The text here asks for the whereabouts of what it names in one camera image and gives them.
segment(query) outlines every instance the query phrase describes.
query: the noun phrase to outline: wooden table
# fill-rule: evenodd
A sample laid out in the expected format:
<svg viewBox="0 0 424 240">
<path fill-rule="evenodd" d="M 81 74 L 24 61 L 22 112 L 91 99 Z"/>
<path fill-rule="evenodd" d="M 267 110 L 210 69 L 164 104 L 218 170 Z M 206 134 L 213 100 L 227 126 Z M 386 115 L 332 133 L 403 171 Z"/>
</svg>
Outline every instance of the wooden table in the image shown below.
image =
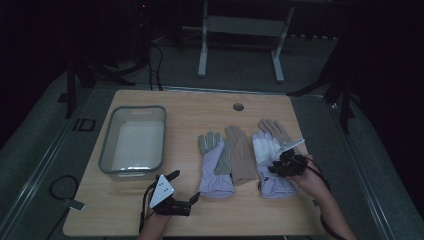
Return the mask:
<svg viewBox="0 0 424 240">
<path fill-rule="evenodd" d="M 235 111 L 233 104 L 244 105 Z M 135 236 L 138 234 L 143 194 L 152 180 L 113 181 L 102 173 L 98 161 L 111 111 L 119 106 L 161 105 L 167 112 L 163 173 L 181 170 L 171 184 L 181 201 L 197 192 L 201 178 L 201 154 L 197 138 L 209 130 L 235 125 L 249 136 L 258 132 L 262 118 L 279 120 L 292 139 L 302 137 L 290 99 L 286 96 L 205 92 L 120 90 L 78 189 L 76 200 L 84 211 L 71 209 L 63 231 L 68 236 Z M 305 145 L 299 150 L 306 153 Z M 257 182 L 236 186 L 227 199 L 200 197 L 189 217 L 174 216 L 164 236 L 275 236 L 317 235 L 324 231 L 319 209 L 298 189 L 295 196 L 270 200 L 259 196 Z"/>
</svg>

